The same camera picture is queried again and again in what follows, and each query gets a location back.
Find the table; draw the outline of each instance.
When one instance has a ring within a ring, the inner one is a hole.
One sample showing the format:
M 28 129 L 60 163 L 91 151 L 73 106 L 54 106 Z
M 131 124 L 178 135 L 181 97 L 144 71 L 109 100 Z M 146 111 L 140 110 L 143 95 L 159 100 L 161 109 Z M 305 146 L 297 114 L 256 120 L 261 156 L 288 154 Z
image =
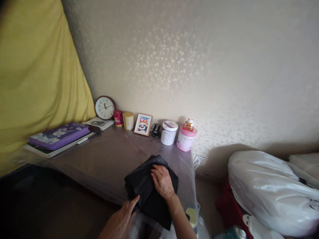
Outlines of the table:
M 124 178 L 151 155 L 161 155 L 179 178 L 177 195 L 186 211 L 196 209 L 195 170 L 191 152 L 179 150 L 174 143 L 163 145 L 159 138 L 146 137 L 111 126 L 61 154 L 41 162 L 41 166 L 59 170 L 100 195 L 122 205 L 127 199 Z M 170 231 L 141 213 L 137 214 L 132 237 L 138 237 L 140 225 L 150 224 L 162 238 L 176 238 L 174 227 Z

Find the clock face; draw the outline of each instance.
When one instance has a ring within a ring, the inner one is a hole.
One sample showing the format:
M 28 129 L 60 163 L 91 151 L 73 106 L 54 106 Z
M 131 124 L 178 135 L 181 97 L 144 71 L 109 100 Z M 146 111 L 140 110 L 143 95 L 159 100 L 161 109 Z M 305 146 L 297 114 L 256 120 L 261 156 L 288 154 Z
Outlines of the clock face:
M 112 118 L 115 110 L 116 105 L 110 97 L 101 96 L 95 103 L 95 112 L 101 119 L 108 120 Z

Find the electrical outlet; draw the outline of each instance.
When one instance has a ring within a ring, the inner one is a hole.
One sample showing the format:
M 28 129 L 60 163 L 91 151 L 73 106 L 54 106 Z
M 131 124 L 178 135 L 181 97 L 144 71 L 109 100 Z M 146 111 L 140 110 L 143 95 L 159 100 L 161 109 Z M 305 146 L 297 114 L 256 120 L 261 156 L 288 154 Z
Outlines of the electrical outlet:
M 203 157 L 203 156 L 196 155 L 195 158 L 194 158 L 194 162 L 200 163 L 204 158 L 205 157 Z

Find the picture frame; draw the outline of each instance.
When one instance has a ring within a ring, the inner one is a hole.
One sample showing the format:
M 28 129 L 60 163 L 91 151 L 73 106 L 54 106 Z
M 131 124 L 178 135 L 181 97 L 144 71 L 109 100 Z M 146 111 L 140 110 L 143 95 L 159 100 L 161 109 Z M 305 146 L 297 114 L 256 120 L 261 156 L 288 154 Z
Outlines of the picture frame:
M 134 133 L 148 136 L 152 126 L 153 116 L 139 113 L 137 116 Z

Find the black plastic bag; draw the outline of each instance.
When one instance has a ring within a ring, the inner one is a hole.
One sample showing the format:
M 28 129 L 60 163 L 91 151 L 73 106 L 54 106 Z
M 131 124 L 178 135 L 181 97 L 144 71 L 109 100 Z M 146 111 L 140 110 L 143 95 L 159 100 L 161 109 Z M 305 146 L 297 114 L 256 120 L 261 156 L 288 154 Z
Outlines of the black plastic bag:
M 140 212 L 157 221 L 165 229 L 170 230 L 172 218 L 165 200 L 155 189 L 151 176 L 153 164 L 162 165 L 168 169 L 174 191 L 177 193 L 178 177 L 168 167 L 167 162 L 160 155 L 152 155 L 145 163 L 125 177 L 126 191 L 129 200 L 133 200 L 137 195 L 140 195 L 140 200 L 136 204 Z

